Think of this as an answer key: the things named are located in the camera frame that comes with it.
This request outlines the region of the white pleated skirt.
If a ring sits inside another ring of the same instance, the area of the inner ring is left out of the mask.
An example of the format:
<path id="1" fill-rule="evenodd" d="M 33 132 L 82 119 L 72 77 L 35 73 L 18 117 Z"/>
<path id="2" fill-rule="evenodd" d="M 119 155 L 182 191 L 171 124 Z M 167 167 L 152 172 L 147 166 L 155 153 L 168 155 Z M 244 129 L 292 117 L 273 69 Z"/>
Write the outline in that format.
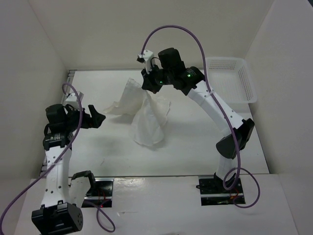
<path id="1" fill-rule="evenodd" d="M 164 139 L 163 127 L 167 123 L 170 106 L 169 100 L 161 96 L 153 97 L 138 82 L 129 78 L 120 100 L 113 102 L 103 113 L 133 116 L 130 137 L 142 146 L 151 147 Z"/>

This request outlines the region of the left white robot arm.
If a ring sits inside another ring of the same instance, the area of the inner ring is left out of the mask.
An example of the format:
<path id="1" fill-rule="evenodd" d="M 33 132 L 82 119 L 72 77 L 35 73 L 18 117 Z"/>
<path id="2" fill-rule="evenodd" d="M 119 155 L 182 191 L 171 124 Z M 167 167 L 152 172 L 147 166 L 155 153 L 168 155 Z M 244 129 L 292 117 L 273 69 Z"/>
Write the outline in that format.
<path id="1" fill-rule="evenodd" d="M 67 235 L 83 227 L 81 206 L 85 195 L 97 191 L 91 171 L 75 173 L 69 178 L 69 162 L 73 132 L 99 128 L 105 116 L 89 105 L 89 113 L 70 104 L 51 105 L 46 109 L 48 124 L 44 129 L 43 146 L 47 159 L 45 193 L 40 209 L 32 212 L 31 220 L 42 235 Z"/>

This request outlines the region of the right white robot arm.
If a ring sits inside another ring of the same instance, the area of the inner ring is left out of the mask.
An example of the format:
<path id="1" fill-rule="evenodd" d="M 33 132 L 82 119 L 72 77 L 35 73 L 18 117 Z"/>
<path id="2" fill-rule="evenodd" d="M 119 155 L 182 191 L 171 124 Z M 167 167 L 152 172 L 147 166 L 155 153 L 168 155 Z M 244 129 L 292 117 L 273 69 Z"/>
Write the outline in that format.
<path id="1" fill-rule="evenodd" d="M 160 66 L 155 63 L 155 59 L 154 53 L 146 49 L 137 57 L 137 61 L 145 65 L 141 72 L 142 89 L 156 94 L 162 86 L 172 85 L 209 115 L 223 134 L 223 138 L 216 143 L 220 159 L 214 174 L 214 187 L 219 192 L 231 190 L 238 180 L 236 170 L 240 164 L 237 154 L 250 139 L 253 120 L 244 119 L 209 89 L 204 74 L 194 66 L 187 68 L 177 49 L 171 47 L 159 52 Z"/>

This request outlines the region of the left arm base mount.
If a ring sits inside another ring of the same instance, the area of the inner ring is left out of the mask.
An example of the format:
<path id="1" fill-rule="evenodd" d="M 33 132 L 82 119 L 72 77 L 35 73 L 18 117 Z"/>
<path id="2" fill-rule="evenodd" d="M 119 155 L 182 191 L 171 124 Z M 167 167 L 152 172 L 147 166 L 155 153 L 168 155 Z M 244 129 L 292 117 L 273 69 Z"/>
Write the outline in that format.
<path id="1" fill-rule="evenodd" d="M 93 203 L 101 208 L 112 207 L 113 178 L 95 178 L 95 183 L 87 192 L 82 207 L 91 208 L 88 202 Z"/>

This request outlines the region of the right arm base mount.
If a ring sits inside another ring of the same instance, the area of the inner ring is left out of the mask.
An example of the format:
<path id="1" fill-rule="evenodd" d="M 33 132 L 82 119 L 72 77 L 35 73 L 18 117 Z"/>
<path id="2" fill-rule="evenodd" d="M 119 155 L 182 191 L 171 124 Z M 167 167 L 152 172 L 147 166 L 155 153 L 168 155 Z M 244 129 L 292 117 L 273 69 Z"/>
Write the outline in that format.
<path id="1" fill-rule="evenodd" d="M 235 188 L 225 190 L 222 180 L 216 179 L 215 175 L 200 176 L 196 188 L 200 192 L 202 206 L 233 205 L 234 199 L 239 205 L 246 203 L 240 179 Z"/>

